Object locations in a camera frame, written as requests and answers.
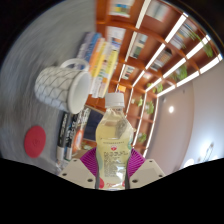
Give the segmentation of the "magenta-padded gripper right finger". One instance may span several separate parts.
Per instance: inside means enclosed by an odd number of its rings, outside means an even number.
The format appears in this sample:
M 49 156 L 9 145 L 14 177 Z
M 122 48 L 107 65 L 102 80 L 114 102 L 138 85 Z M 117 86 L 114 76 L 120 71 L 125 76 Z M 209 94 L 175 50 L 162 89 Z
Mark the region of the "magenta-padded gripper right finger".
M 165 177 L 165 173 L 154 159 L 145 159 L 135 149 L 127 163 L 125 188 L 136 189 Z

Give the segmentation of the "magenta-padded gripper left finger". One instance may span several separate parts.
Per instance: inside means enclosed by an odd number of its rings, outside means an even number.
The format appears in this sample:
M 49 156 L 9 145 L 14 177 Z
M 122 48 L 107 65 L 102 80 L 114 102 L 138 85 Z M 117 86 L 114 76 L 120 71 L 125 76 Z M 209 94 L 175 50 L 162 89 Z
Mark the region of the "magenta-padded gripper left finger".
M 73 158 L 59 176 L 78 186 L 97 189 L 99 187 L 96 149 L 87 151 L 81 158 Z

